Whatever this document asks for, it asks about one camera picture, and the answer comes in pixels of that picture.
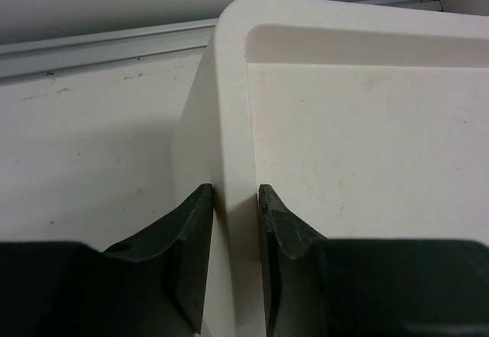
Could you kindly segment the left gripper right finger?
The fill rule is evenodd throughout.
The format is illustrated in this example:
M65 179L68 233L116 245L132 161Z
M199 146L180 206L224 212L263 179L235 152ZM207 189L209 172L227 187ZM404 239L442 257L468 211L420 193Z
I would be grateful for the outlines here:
M258 190L269 336L486 336L488 248L455 239L329 239Z

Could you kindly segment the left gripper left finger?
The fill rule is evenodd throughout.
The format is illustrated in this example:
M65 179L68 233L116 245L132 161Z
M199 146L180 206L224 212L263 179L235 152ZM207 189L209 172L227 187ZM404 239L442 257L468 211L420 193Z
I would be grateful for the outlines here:
M105 251L2 242L3 336L193 336L202 329L213 221L206 183Z

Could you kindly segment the white drawer cabinet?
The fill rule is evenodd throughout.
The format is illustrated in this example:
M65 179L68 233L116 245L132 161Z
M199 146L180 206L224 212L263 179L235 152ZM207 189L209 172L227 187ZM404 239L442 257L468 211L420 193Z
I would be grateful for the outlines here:
M236 0L171 147L174 192L215 190L205 336L263 336L257 191L329 238L488 241L488 19Z

